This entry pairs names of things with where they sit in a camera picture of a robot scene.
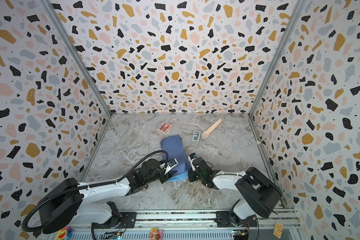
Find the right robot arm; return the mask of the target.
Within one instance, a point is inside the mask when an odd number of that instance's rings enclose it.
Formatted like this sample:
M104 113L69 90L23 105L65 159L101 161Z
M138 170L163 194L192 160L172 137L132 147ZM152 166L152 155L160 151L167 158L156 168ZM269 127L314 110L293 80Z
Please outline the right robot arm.
M213 170L195 154L189 156L189 163L190 182L199 180L208 189L228 189L242 195L242 199L236 201L229 211L216 212L218 227L250 226L250 219L256 216L267 219L282 199L280 188L255 167L239 173Z

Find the blue wrapping paper sheet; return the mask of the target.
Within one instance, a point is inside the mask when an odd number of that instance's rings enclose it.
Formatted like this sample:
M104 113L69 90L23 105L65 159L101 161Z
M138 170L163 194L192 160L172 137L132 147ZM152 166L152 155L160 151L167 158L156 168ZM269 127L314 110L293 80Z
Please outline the blue wrapping paper sheet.
M177 172L168 180L168 183L187 179L191 166L183 147L182 138L179 135L164 138L161 140L161 149L168 153L169 159L178 161L178 165L173 168Z

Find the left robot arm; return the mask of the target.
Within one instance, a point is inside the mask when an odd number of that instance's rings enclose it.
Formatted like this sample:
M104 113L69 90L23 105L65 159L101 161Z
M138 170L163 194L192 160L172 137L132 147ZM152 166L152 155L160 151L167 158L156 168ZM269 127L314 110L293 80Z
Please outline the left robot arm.
M123 217L116 203L95 205L95 202L138 193L155 181L165 183L177 172L177 165L177 159L168 162L149 159L120 181L77 184L69 179L63 182L46 197L48 203L39 210L42 233L52 234L69 224L94 224L95 229L132 228L129 220L135 214Z

